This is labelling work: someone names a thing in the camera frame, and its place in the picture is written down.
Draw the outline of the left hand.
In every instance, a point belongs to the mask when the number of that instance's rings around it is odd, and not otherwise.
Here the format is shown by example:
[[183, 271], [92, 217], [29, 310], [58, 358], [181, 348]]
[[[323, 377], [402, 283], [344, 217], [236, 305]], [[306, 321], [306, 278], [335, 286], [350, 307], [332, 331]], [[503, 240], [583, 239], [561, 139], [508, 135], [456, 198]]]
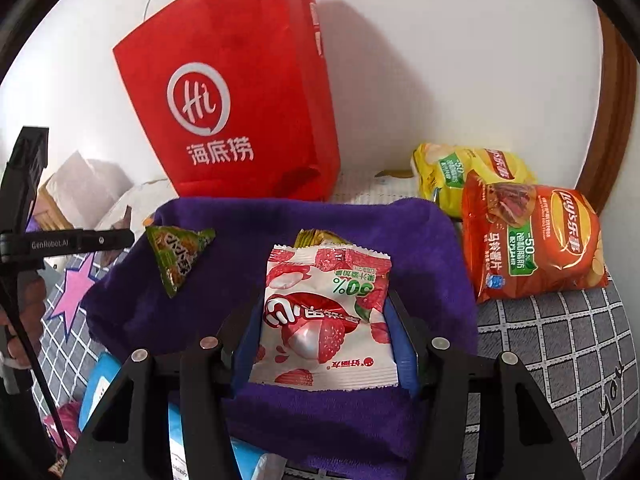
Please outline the left hand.
[[[38, 354], [43, 334], [42, 318], [46, 312], [46, 283], [36, 271], [26, 271], [18, 276], [17, 285], [20, 319], [35, 354]], [[2, 351], [3, 355], [13, 360], [19, 368], [29, 368], [27, 352], [4, 312], [1, 313], [1, 325], [6, 327], [11, 335], [6, 343], [6, 350]]]

